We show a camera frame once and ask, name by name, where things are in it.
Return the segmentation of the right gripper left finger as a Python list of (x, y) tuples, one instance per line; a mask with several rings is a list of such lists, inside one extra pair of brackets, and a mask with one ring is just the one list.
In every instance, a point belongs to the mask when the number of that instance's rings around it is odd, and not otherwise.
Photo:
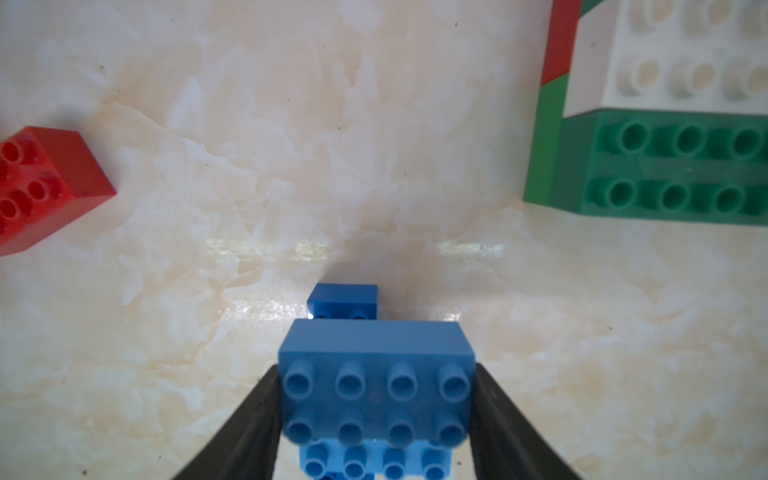
[(270, 480), (281, 427), (281, 386), (278, 367), (273, 365), (175, 479)]

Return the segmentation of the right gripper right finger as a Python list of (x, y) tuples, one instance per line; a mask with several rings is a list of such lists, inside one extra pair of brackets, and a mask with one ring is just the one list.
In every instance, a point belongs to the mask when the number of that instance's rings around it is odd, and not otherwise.
[(481, 363), (473, 380), (469, 437), (478, 479), (579, 480)]

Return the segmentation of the light blue lego brick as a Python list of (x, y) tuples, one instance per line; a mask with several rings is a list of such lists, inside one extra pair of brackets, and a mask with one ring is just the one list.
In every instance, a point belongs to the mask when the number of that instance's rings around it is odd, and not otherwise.
[(376, 320), (378, 286), (318, 283), (307, 300), (310, 318)]

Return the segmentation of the small red lego brick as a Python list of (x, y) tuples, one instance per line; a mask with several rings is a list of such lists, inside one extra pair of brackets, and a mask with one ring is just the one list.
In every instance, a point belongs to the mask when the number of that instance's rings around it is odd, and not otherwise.
[(542, 85), (570, 71), (580, 8), (580, 0), (552, 2), (541, 76)]

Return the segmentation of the white lego brick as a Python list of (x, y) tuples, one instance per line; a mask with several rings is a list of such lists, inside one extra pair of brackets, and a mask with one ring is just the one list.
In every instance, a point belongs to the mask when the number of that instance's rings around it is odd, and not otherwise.
[(764, 115), (764, 1), (602, 1), (580, 17), (563, 115)]

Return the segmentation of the small green lego brick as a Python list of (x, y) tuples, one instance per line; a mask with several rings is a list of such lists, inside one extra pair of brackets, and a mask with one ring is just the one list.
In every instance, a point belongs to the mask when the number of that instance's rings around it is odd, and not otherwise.
[(548, 206), (556, 166), (569, 73), (539, 89), (533, 140), (523, 200)]

